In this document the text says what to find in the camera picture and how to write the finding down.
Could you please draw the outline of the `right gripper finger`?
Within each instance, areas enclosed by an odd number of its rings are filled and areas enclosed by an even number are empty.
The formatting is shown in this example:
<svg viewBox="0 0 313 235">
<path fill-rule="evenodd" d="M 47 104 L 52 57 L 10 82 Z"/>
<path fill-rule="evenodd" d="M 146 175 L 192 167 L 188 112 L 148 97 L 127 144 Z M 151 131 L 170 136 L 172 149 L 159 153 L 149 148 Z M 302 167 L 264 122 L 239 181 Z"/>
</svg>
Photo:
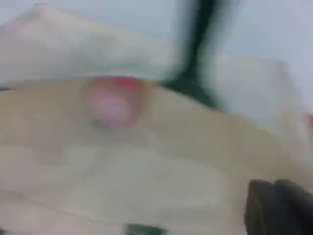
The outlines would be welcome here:
<svg viewBox="0 0 313 235">
<path fill-rule="evenodd" d="M 291 180 L 277 180 L 275 187 L 297 218 L 304 235 L 313 234 L 313 194 Z"/>
<path fill-rule="evenodd" d="M 246 232 L 248 235 L 287 235 L 286 207 L 273 184 L 251 180 L 246 199 Z"/>
</svg>

